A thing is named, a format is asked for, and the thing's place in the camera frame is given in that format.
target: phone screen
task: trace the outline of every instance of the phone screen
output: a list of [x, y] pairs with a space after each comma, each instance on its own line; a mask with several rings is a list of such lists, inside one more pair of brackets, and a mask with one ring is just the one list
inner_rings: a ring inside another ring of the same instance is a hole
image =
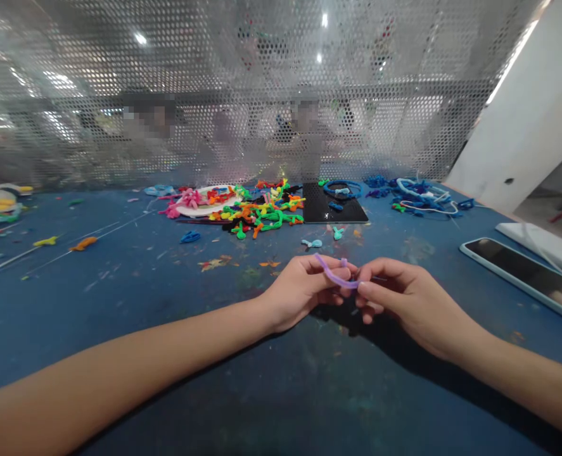
[[557, 272], [492, 239], [479, 239], [465, 247], [562, 305], [562, 275]]

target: blue tabletop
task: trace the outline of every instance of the blue tabletop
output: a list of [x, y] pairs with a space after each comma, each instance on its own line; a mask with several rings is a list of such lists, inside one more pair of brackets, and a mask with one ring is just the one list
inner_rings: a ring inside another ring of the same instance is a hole
[[[72, 209], [76, 198], [84, 202]], [[63, 236], [58, 246], [0, 271], [0, 386], [97, 343], [257, 296], [291, 257], [305, 253], [302, 239], [320, 239], [316, 251], [356, 265], [381, 256], [419, 264], [484, 328], [562, 363], [562, 316], [458, 250], [486, 236], [527, 252], [494, 230], [508, 220], [488, 208], [455, 220], [419, 218], [393, 211], [390, 198], [361, 198], [371, 223], [344, 225], [339, 241], [325, 225], [283, 226], [239, 241], [219, 226], [145, 215], [151, 200], [100, 191], [25, 202], [32, 208], [0, 237], [0, 253], [9, 258]], [[149, 210], [165, 206], [156, 201]], [[141, 215], [21, 280], [75, 238]], [[179, 244], [191, 229], [201, 239]], [[221, 255], [231, 259], [202, 271], [199, 263]], [[78, 454], [562, 453], [562, 434], [551, 426], [435, 359], [394, 322], [364, 327], [353, 309], [317, 309], [286, 334], [153, 398]]]

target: right hand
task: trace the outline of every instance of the right hand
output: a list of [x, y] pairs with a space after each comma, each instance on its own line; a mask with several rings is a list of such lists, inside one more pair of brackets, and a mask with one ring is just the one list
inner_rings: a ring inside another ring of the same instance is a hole
[[404, 330], [425, 350], [458, 362], [471, 347], [490, 336], [420, 266], [377, 258], [361, 267], [356, 299], [363, 323], [384, 309], [395, 314]]

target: white wall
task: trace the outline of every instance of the white wall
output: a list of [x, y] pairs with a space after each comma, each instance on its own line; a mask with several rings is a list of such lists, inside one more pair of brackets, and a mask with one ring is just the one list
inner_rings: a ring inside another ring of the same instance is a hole
[[[562, 0], [554, 0], [507, 74], [447, 183], [512, 212], [562, 161]], [[513, 178], [512, 184], [505, 184]]]

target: metal mesh screen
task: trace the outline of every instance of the metal mesh screen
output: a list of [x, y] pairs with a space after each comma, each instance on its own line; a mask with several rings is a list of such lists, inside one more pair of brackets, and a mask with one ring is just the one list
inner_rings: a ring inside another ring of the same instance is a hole
[[443, 179], [536, 0], [0, 0], [0, 181]]

